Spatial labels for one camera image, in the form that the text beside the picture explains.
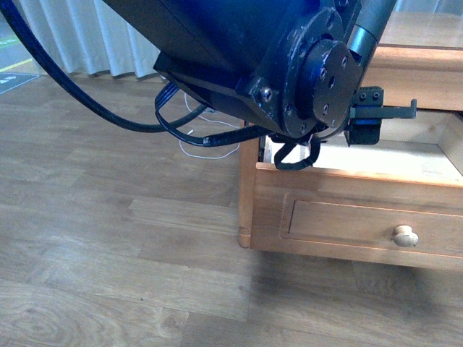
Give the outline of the black toothed gripper finger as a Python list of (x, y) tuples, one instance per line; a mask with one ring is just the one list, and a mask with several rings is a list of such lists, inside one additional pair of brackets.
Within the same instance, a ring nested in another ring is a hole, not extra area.
[(381, 119), (415, 119), (417, 115), (417, 100), (412, 99), (410, 106), (384, 106), (381, 108)]

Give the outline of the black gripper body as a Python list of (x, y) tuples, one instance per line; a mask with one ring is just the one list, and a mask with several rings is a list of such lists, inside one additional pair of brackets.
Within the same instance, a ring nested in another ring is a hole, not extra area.
[(377, 115), (361, 117), (364, 111), (378, 112), (383, 106), (384, 90), (379, 86), (361, 87), (352, 98), (344, 136), (350, 145), (376, 145), (380, 139), (381, 123)]

